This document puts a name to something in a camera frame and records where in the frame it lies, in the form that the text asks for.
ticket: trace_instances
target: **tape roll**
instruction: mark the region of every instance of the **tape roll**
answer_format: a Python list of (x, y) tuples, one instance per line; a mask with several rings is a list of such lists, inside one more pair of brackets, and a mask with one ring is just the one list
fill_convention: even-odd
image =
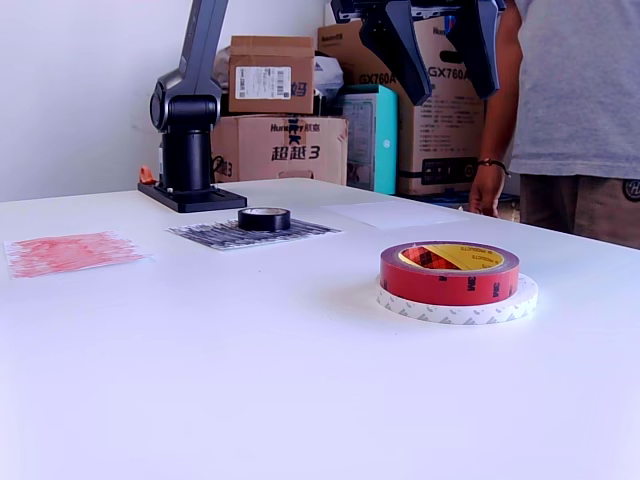
[(478, 306), (514, 295), (519, 273), (520, 260), (506, 250), (475, 243), (422, 242), (382, 252), (380, 285), (411, 302)]
[(289, 230), (291, 212), (284, 208), (245, 208), (238, 212), (238, 227), (249, 232)]
[(408, 302), (378, 286), (378, 303), (387, 310), (416, 320), (445, 325), (490, 325), (531, 315), (538, 305), (538, 285), (520, 275), (518, 292), (502, 302), (479, 307), (427, 305)]

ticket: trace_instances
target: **white wall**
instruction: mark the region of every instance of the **white wall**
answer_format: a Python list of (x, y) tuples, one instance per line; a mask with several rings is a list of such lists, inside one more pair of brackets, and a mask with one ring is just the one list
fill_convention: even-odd
[[(229, 0), (234, 34), (312, 35), (324, 0)], [(16, 0), (0, 8), (0, 201), (135, 188), (157, 167), (155, 80), (191, 0)]]

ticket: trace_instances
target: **man's hand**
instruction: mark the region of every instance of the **man's hand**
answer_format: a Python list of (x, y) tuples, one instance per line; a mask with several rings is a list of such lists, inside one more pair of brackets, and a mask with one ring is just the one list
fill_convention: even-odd
[[(518, 32), (522, 17), (514, 0), (507, 0), (496, 38), (500, 90), (489, 99), (479, 158), (503, 160), (513, 137), (520, 95), (522, 50)], [(505, 172), (497, 165), (479, 165), (473, 182), (470, 210), (498, 216), (498, 199), (504, 188)]]
[(498, 200), (504, 181), (504, 170), (497, 165), (479, 165), (469, 196), (469, 211), (498, 218)]

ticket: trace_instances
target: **brown shorts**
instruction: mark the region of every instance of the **brown shorts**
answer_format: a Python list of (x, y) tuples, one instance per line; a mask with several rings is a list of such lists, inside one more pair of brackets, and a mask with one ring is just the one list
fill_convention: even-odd
[(522, 175), (522, 223), (640, 248), (640, 180)]

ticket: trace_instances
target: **white table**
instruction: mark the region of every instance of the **white table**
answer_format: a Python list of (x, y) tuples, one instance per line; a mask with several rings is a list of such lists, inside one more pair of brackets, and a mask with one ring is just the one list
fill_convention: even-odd
[[(0, 479), (640, 478), (640, 252), (464, 213), (379, 230), (318, 207), (387, 197), (308, 180), (228, 188), (345, 233), (220, 253), (164, 229), (235, 212), (0, 204), (5, 241), (115, 230), (154, 255), (26, 280), (0, 262)], [(517, 253), (536, 315), (387, 312), (379, 254), (417, 240)]]

